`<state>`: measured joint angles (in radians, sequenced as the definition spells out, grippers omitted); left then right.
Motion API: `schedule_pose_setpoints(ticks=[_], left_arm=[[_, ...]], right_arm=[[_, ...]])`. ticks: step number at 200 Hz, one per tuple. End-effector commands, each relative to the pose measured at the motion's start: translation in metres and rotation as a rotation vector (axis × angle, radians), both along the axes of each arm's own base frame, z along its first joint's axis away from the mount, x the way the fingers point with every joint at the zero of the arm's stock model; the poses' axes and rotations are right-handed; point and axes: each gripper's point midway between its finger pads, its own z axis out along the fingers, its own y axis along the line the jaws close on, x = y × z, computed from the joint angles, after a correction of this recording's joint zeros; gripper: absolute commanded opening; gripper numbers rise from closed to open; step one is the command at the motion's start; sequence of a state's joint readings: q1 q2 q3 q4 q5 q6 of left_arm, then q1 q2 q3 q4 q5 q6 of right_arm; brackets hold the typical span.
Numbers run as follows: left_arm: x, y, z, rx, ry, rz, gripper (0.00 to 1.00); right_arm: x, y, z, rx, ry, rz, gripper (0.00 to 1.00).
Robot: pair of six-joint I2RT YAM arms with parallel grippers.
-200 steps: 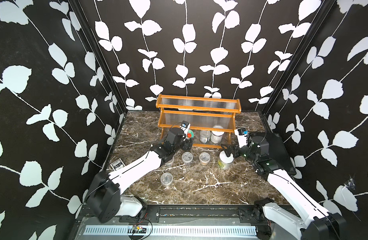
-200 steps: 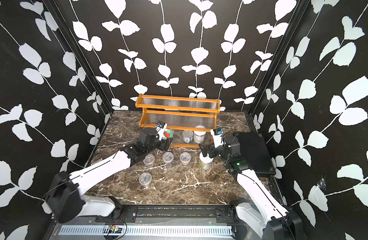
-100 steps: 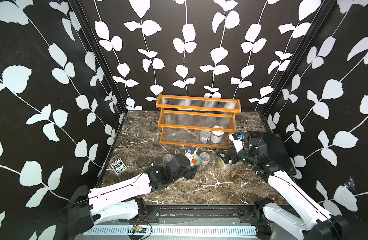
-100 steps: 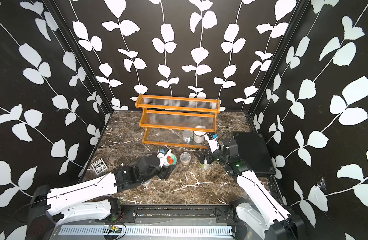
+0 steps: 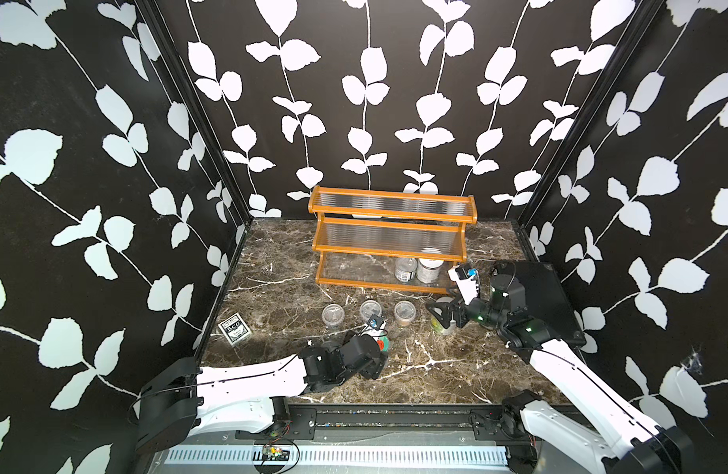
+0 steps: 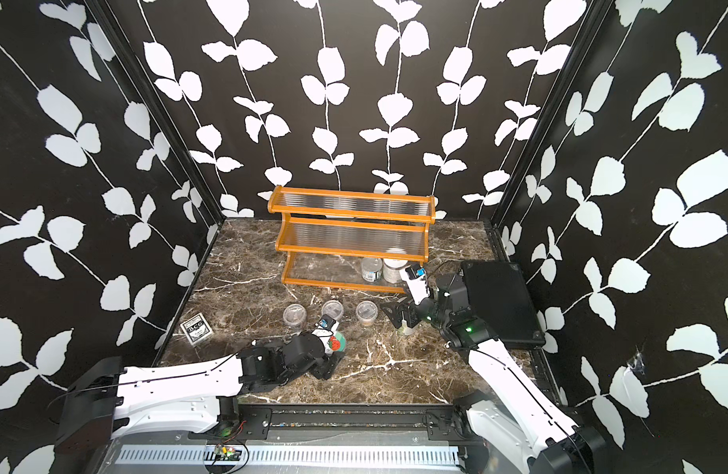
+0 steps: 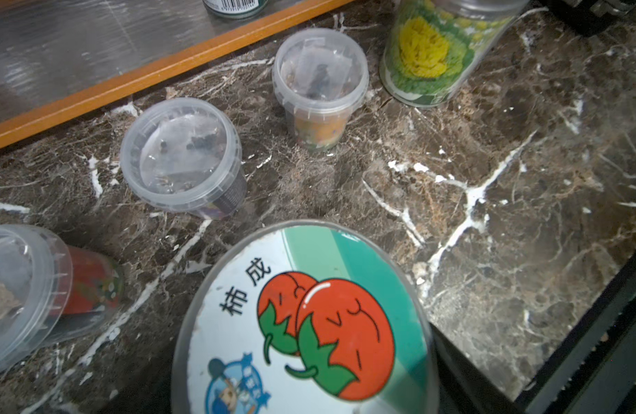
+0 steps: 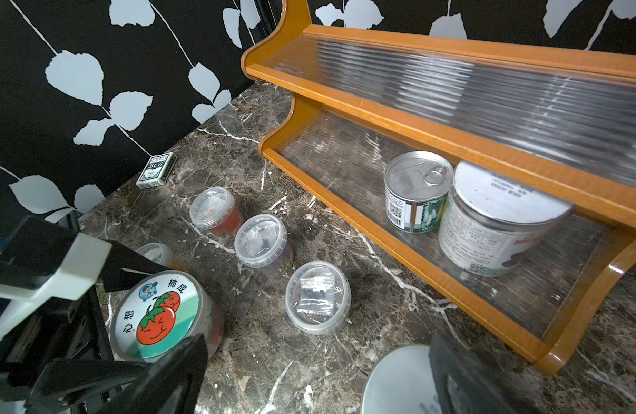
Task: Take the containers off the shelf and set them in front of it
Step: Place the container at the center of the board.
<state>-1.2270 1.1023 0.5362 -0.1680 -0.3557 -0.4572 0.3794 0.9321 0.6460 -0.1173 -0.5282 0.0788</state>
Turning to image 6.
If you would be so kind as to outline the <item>large white labelled jar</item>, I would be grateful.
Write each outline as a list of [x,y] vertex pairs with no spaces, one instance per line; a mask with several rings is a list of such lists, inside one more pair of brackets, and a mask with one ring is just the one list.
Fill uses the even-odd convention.
[[401,270],[408,266],[408,260],[385,258],[382,262],[384,280],[389,284],[399,284],[403,280]]

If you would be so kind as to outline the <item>large white jar green label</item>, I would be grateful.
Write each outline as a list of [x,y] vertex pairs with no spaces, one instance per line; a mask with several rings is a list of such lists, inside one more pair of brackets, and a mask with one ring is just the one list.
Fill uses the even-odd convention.
[[399,327],[399,334],[401,336],[410,336],[414,333],[414,329],[409,327],[406,320],[401,321],[401,327]]

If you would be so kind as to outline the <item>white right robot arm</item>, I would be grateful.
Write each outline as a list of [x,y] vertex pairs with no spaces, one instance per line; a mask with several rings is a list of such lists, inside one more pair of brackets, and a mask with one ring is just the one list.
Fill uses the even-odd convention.
[[492,400],[480,399],[461,409],[475,436],[520,473],[606,472],[604,438],[577,424],[527,377],[486,320],[478,294],[462,274],[446,278],[436,290],[420,265],[399,274],[409,298],[384,307],[393,326],[432,324],[495,394]]

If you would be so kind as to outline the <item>clear seed jar orange contents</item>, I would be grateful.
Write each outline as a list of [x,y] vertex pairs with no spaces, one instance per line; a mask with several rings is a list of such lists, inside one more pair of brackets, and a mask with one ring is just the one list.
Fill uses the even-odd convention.
[[373,326],[379,315],[379,308],[375,302],[364,300],[357,304],[355,309],[356,318],[364,327]]

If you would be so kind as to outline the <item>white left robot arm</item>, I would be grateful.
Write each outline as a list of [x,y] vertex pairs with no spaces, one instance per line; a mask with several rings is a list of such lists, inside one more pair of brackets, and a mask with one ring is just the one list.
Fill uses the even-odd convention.
[[344,336],[304,331],[278,347],[247,346],[219,359],[175,367],[125,367],[107,357],[64,395],[54,450],[77,454],[121,436],[184,431],[225,436],[239,422],[237,397],[265,393],[309,373],[329,379]]

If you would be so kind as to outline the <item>clear seed jar dark contents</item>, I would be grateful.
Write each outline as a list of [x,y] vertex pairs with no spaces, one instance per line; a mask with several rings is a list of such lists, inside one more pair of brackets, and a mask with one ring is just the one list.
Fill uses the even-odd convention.
[[339,321],[344,315],[343,304],[336,299],[331,299],[322,304],[322,316]]

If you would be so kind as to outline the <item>clear seed jar purple label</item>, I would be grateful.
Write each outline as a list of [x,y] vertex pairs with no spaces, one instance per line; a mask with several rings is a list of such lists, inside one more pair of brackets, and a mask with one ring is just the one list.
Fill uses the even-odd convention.
[[283,322],[292,330],[301,330],[307,321],[307,311],[302,304],[292,303],[283,312]]

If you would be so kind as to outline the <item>red white labelled jar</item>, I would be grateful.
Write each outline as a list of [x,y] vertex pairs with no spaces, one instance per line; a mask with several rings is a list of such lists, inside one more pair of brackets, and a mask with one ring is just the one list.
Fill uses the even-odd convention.
[[334,332],[332,336],[329,336],[327,339],[327,348],[328,353],[341,353],[344,352],[346,349],[346,339],[344,335],[340,332]]

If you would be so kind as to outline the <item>small metal pull-tab can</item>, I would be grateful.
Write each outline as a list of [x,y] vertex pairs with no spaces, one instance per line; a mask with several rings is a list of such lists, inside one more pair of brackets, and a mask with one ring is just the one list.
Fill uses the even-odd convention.
[[382,278],[383,261],[366,257],[361,260],[361,276],[365,282],[379,282]]

